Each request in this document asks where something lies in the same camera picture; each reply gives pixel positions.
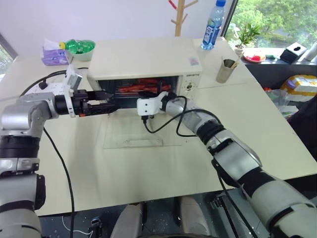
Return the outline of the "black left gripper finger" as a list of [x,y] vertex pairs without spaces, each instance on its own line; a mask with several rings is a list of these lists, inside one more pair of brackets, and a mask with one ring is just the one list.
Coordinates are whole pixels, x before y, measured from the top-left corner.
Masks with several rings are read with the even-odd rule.
[[106,91],[88,91],[87,95],[89,101],[107,101],[113,96],[112,93]]
[[116,111],[116,105],[111,103],[102,103],[88,106],[88,115],[111,114]]

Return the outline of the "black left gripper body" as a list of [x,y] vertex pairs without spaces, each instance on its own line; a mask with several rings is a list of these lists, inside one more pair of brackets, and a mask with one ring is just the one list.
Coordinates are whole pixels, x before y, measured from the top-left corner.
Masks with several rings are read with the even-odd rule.
[[89,115],[88,93],[86,90],[75,90],[73,93],[73,109],[77,116]]

